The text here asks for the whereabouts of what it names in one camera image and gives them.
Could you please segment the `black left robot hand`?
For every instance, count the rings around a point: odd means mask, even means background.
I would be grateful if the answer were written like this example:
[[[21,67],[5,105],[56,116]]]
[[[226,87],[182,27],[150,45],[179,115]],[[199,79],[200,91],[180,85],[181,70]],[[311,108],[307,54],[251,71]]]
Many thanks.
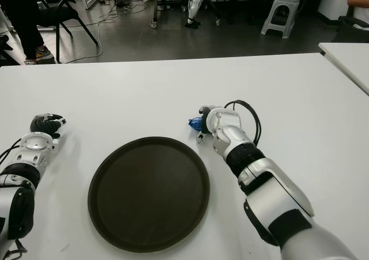
[[[66,124],[66,119],[57,114],[45,113],[36,115],[30,125],[30,132],[40,132],[58,139],[61,135],[58,130]]]

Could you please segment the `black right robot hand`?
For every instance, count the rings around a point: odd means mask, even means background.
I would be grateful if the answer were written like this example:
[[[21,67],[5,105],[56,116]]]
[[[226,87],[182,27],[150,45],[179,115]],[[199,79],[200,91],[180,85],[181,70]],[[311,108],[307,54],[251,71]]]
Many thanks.
[[[215,105],[204,105],[200,107],[199,114],[201,115],[200,130],[196,137],[196,142],[199,144],[203,141],[204,136],[210,133],[206,125],[206,119],[212,109],[216,108]]]

